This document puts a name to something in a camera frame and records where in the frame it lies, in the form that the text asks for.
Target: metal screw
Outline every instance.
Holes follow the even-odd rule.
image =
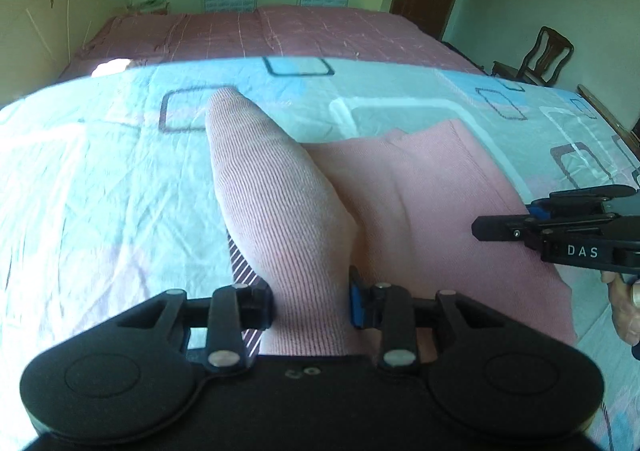
[[[408,366],[417,359],[409,350],[389,350],[382,358],[387,365],[394,368]]]
[[[289,379],[301,379],[302,375],[302,372],[298,370],[287,370],[284,372],[284,376]]]
[[[230,350],[218,350],[210,353],[207,361],[216,368],[228,368],[240,362],[240,355]]]

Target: bed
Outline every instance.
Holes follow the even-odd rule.
[[[354,59],[283,56],[305,38],[304,48],[317,54],[328,47],[303,28],[290,46],[274,22],[290,28],[289,39],[298,34],[293,26],[262,15],[269,34],[247,16],[223,22],[231,31],[240,20],[236,38],[246,57],[164,62],[188,59],[189,42],[202,47],[196,39],[206,20],[184,16],[156,50],[157,64],[76,78],[0,110],[7,177],[0,198],[0,449],[20,449],[34,436],[18,380],[37,353],[163,290],[205,297],[232,282],[204,127],[207,98],[220,86],[238,88],[300,142],[415,132],[458,118],[525,203],[559,189],[638,188],[640,164],[576,94],[480,75],[462,58],[452,63],[466,71],[417,62],[425,53],[411,54],[413,64],[362,60],[378,54],[355,46],[358,38],[345,47],[361,54]],[[405,36],[389,41],[410,50]],[[274,42],[282,47],[275,52]],[[90,54],[108,42],[92,44]],[[603,449],[636,449],[640,367],[613,329],[606,287],[596,271],[559,271],[573,291],[577,347],[606,378],[590,436]]]
[[[115,58],[132,66],[229,57],[309,56],[482,73],[402,16],[362,9],[271,6],[254,12],[147,14],[107,21],[61,81]]]

